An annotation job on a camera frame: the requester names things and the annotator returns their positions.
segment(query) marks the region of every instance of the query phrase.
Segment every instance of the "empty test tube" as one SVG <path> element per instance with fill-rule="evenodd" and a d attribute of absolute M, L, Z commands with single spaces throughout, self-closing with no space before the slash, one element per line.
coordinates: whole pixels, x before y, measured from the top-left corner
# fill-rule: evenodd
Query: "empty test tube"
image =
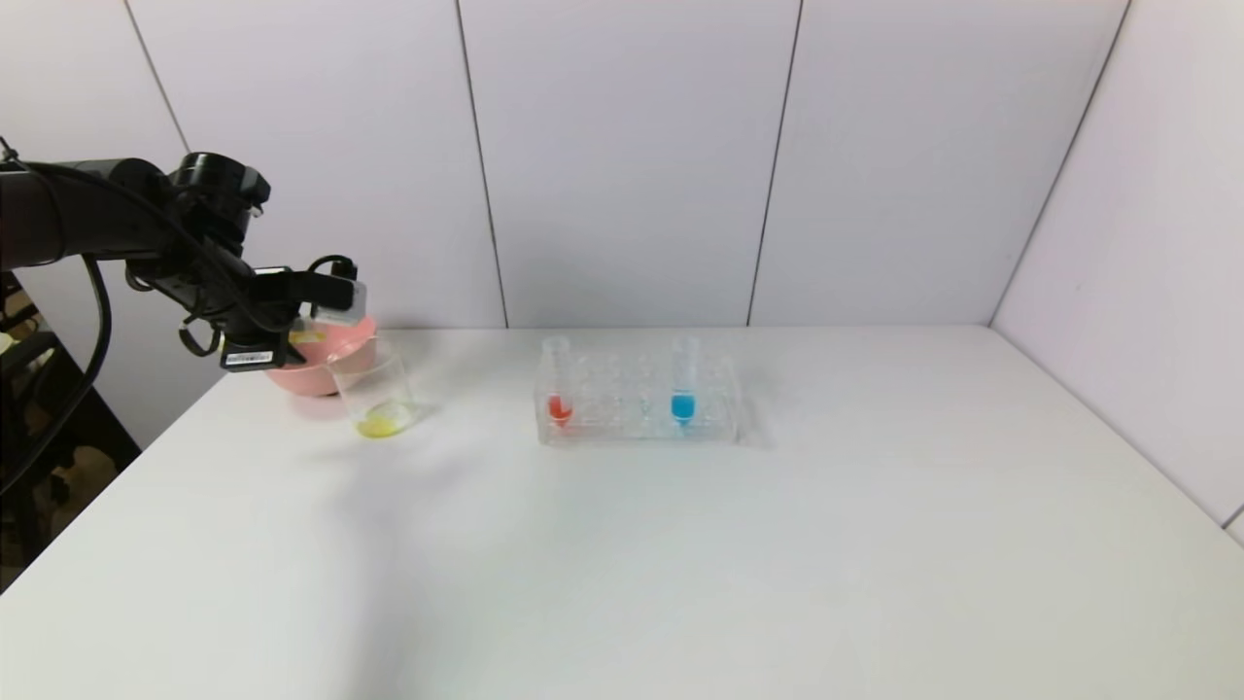
<path fill-rule="evenodd" d="M 552 373 L 552 388 L 549 393 L 549 418 L 559 428 L 570 423 L 575 413 L 571 400 L 570 338 L 564 334 L 546 337 L 544 341 L 544 362 Z"/>
<path fill-rule="evenodd" d="M 695 375 L 699 371 L 699 339 L 682 336 L 674 339 L 673 387 L 669 413 L 685 426 L 695 417 Z"/>

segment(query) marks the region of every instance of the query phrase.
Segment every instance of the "white wall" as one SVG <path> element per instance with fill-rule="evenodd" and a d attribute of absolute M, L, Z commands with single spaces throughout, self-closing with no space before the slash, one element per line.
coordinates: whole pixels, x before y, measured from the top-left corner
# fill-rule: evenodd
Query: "white wall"
<path fill-rule="evenodd" d="M 805 0 L 751 322 L 989 322 L 1125 5 Z"/>
<path fill-rule="evenodd" d="M 1132 4 L 995 327 L 1219 523 L 1244 501 L 1244 2 Z"/>
<path fill-rule="evenodd" d="M 797 0 L 462 10 L 510 323 L 746 322 Z"/>
<path fill-rule="evenodd" d="M 121 2 L 0 2 L 0 133 L 30 160 L 138 157 L 173 168 L 184 155 Z M 177 338 L 184 311 L 124 283 L 104 262 L 112 344 L 96 389 L 146 448 L 221 375 Z M 78 259 L 17 271 L 80 367 L 95 346 L 97 315 Z"/>
<path fill-rule="evenodd" d="M 132 0 L 192 149 L 272 184 L 251 265 L 350 255 L 382 326 L 504 326 L 454 0 Z"/>

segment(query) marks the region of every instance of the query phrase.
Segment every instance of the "white table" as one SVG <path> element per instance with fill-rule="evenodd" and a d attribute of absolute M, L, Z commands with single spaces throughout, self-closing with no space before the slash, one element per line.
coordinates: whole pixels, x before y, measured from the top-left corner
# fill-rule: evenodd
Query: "white table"
<path fill-rule="evenodd" d="M 575 449 L 544 334 L 391 333 L 383 441 L 221 382 L 0 598 L 0 698 L 1244 698 L 1244 551 L 994 332 L 702 331 L 741 445 Z"/>

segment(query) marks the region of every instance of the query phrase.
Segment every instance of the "blue liquid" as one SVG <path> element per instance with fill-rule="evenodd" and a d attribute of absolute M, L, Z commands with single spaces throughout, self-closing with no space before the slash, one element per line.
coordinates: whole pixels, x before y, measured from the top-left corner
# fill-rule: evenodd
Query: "blue liquid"
<path fill-rule="evenodd" d="M 679 425 L 687 425 L 695 415 L 695 397 L 690 394 L 674 394 L 669 400 L 669 413 Z"/>

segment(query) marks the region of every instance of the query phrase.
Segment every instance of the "robotic arm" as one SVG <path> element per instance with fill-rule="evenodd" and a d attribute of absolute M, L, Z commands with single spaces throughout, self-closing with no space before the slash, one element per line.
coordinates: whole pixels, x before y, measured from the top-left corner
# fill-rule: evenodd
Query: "robotic arm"
<path fill-rule="evenodd" d="M 327 255 L 310 270 L 251 269 L 241 259 L 246 225 L 271 188 L 254 168 L 215 153 L 190 153 L 165 175 L 137 158 L 22 163 L 5 144 L 0 163 L 0 262 L 5 270 L 87 255 L 126 260 L 126 280 L 157 290 L 213 328 L 202 347 L 185 323 L 182 341 L 220 367 L 249 372 L 302 364 L 289 342 L 302 302 L 311 317 L 362 318 L 366 287 L 353 262 Z M 315 267 L 331 262 L 332 274 Z"/>

